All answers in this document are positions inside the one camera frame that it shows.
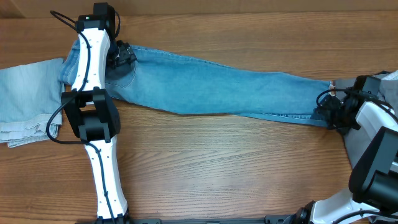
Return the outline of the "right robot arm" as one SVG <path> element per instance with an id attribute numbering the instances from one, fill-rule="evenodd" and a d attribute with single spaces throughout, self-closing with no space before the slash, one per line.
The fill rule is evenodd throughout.
<path id="1" fill-rule="evenodd" d="M 393 107 L 377 97 L 381 79 L 362 75 L 343 90 L 339 100 L 324 91 L 317 96 L 317 111 L 335 129 L 364 152 L 355 163 L 348 188 L 328 199 L 301 207 L 284 223 L 397 223 L 397 116 Z"/>

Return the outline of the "blue denim jeans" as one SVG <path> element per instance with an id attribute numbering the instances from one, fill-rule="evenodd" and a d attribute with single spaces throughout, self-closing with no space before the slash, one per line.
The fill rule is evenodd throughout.
<path id="1" fill-rule="evenodd" d="M 136 60 L 107 68 L 105 88 L 118 100 L 177 114 L 235 114 L 326 126 L 317 96 L 330 82 L 283 72 L 254 72 L 133 45 Z"/>

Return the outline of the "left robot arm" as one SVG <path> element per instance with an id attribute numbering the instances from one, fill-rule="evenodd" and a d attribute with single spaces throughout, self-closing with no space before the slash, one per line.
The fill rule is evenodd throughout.
<path id="1" fill-rule="evenodd" d="M 136 56 L 129 44 L 115 38 L 117 12 L 106 2 L 75 22 L 80 42 L 78 72 L 62 105 L 75 136 L 90 158 L 97 194 L 96 223 L 130 223 L 116 157 L 119 112 L 105 89 L 106 69 L 130 66 Z"/>

